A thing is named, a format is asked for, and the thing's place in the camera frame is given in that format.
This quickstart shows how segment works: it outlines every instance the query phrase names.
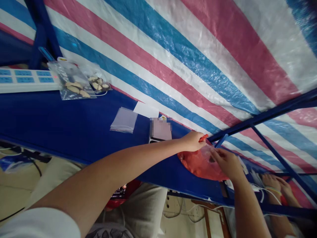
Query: white stripe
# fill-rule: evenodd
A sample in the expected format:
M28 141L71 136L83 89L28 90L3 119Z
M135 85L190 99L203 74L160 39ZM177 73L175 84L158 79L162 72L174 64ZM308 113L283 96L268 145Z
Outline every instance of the white stripe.
M317 130L314 127L304 126L297 124L289 115L284 114L279 117L276 117L275 120L289 123L294 129L299 131L304 137L310 140L312 143L316 144L317 147Z
M0 22L32 40L35 38L36 31L32 27L2 9L0 9Z
M234 134L234 137L238 138L239 140L241 140L242 142L246 143L247 145L249 145L250 147L259 150L259 151L263 151L264 153L266 153L267 155L271 156L274 160L278 161L279 160L275 157L275 155L271 152L271 150L263 147L262 145L260 145L259 143L257 143L256 141L252 140L249 137L246 137L240 133ZM292 162L288 161L287 158L285 158L286 161L288 162L288 164L294 169L296 170L296 172L298 173L304 173L304 171L296 164L293 164Z
M19 2L19 3L21 3L23 6L25 6L26 8L27 8L27 6L26 6L26 4L25 4L25 1L24 0L16 0L17 2Z
M132 24L128 19L123 17L106 2L100 2L99 0L77 1L122 33L125 37L140 46L143 50L151 54L165 66L173 70L178 76L193 86L210 102L222 106L240 120L246 120L250 117L250 115L245 111L232 107L229 102L214 91L206 82L204 82L171 53L148 37L144 32Z
M260 111L275 107L230 52L180 0L146 1L213 62Z
M251 159L253 159L256 162L258 162L258 163L260 163L260 164L262 164L262 165L264 165L266 167L269 167L273 171L281 171L277 166L272 165L272 164L266 162L265 160L263 160L262 158L251 154L249 151L239 149L238 147L234 146L233 144L231 144L228 141L224 141L223 142L223 146L228 148L228 149L230 149L230 150L238 151L239 153L243 154L245 157L251 158Z
M256 128L261 132L262 135L267 136L272 141L276 142L279 146L283 147L285 150L291 151L296 154L298 157L311 164L313 167L317 168L317 160L307 154L305 151L298 149L296 146L285 140L275 131L271 130L264 124L259 124Z
M197 115L209 121L216 127L222 130L228 128L226 124L224 124L214 115L210 114L209 112L200 107L197 107L194 103L189 101L184 95L179 93L177 90L169 86L164 81L160 80L158 77L156 77L155 75L153 75L137 63L130 60L128 57L121 54L120 52L118 52L102 40L100 40L98 37L90 34L88 31L84 30L68 18L54 11L53 9L47 7L47 10L50 15L51 22L54 26L76 37L77 39L87 44L91 48L99 51L101 54L107 56L114 62L120 64L130 72L134 73L135 75L138 75L144 81L152 84L154 87L156 87L166 95L170 96L171 98L175 99L176 101L184 105L191 112L196 113Z
M60 48L63 56L65 58L68 59L72 59L78 63L82 63L85 64L87 62L89 62L87 59L83 58L80 55L77 55L71 51L68 51L64 48ZM196 125L195 123L193 123L192 121L182 117L181 115L177 114L175 111L173 111L172 109L162 105L161 103L157 102L155 99L147 96L146 94L140 92L139 90L135 89L134 87L132 87L131 85L127 84L126 82L122 81L121 79L117 78L116 76L113 76L112 74L109 74L107 71L101 69L105 75L105 78L108 80L110 79L110 82L113 86L121 89L124 92L128 92L128 94L144 103L150 104L154 107L156 107L161 113L164 113L170 117L172 117L174 120L184 124L185 126L188 126L189 128L195 130L195 131L199 131L202 132L204 134L208 134L209 132L206 131L205 129L203 129L202 127Z
M317 87L317 59L286 1L234 1L297 88L304 93Z
M292 181L299 187L299 189L305 194L309 202L313 205L315 209L317 209L317 204L314 202L314 200L306 193L306 191L300 186L300 184L296 181L296 179L292 179Z

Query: white paper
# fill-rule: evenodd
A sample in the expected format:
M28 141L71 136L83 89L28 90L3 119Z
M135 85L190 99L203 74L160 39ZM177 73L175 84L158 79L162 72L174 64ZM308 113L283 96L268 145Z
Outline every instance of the white paper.
M159 110L157 108L140 101L138 101L133 111L148 118L159 117Z

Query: person's leg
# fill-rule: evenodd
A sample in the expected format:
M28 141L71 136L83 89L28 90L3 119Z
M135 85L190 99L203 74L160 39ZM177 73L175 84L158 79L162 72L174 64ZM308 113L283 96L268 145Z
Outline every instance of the person's leg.
M83 165L73 163L69 160L53 157L48 163L46 170L33 190L25 209L28 209L66 179L77 173Z
M166 188L143 183L121 205L125 226L135 238L157 237L166 195Z

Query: white sleeve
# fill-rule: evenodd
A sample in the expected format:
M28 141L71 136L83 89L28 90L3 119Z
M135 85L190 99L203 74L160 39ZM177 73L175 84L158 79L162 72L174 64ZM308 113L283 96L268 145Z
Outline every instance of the white sleeve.
M79 227L66 213L53 208L34 208L0 228L1 238L80 238Z

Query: red plastic bag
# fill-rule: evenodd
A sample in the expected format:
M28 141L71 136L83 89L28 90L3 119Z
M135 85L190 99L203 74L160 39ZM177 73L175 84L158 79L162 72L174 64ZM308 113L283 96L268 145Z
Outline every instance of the red plastic bag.
M198 151L183 151L177 155L185 168L197 177L216 181L228 180L218 163L211 157L210 150L214 149L213 146L206 145Z

